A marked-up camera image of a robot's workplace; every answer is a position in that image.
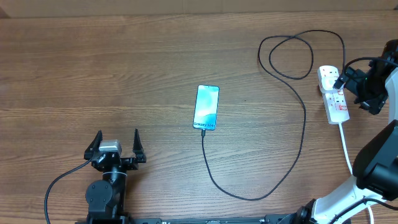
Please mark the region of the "blue Samsung Galaxy smartphone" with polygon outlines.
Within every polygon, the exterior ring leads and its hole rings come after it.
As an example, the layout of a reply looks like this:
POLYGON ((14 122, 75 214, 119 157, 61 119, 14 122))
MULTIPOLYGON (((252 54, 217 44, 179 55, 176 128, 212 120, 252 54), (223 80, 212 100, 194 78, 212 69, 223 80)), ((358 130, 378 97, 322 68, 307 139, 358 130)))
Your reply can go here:
POLYGON ((216 129, 219 95, 218 86, 198 85, 193 115, 194 129, 216 129))

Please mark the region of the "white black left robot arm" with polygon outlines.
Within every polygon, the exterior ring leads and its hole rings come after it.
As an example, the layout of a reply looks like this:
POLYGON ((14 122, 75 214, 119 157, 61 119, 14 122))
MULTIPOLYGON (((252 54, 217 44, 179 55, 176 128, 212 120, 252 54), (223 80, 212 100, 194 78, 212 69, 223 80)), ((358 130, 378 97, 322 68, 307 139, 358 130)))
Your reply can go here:
POLYGON ((84 151, 83 164, 55 178, 45 193, 45 221, 50 223, 48 199, 52 187, 57 181, 84 166, 91 164, 102 173, 102 179, 92 182, 85 193, 88 203, 86 223, 133 223, 131 216, 124 211, 127 171, 137 170, 139 164, 147 161, 139 131, 134 130, 132 152, 134 157, 122 157, 122 147, 117 139, 105 141, 102 131, 98 131, 94 140, 84 151))

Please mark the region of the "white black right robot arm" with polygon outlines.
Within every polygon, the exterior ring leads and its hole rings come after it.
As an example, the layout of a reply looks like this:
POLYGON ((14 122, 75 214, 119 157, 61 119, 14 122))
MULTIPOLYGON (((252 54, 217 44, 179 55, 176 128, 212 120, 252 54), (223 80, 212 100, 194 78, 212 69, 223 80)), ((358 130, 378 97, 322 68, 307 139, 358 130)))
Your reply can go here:
POLYGON ((370 57, 363 72, 346 64, 342 71, 321 66, 318 73, 328 122, 341 126, 348 120, 344 90, 356 96, 355 103, 378 114, 389 103, 387 126, 360 150, 351 176, 332 193, 313 199, 281 223, 350 223, 351 217, 374 204, 392 210, 397 198, 397 41, 385 44, 380 57, 370 57))

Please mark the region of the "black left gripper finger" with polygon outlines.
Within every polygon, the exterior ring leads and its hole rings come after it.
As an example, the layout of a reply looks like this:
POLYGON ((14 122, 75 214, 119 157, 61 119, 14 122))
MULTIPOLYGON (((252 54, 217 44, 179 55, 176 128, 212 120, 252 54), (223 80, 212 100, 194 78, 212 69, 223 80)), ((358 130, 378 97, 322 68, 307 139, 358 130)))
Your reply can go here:
POLYGON ((145 162, 146 161, 146 155, 145 155, 143 146, 141 144, 138 129, 134 130, 134 142, 133 142, 132 151, 135 154, 136 162, 145 162))
POLYGON ((99 150, 99 146, 101 141, 103 140, 103 134, 102 131, 99 130, 94 138, 94 140, 91 142, 91 144, 87 147, 87 149, 84 152, 84 159, 91 159, 95 152, 99 150))

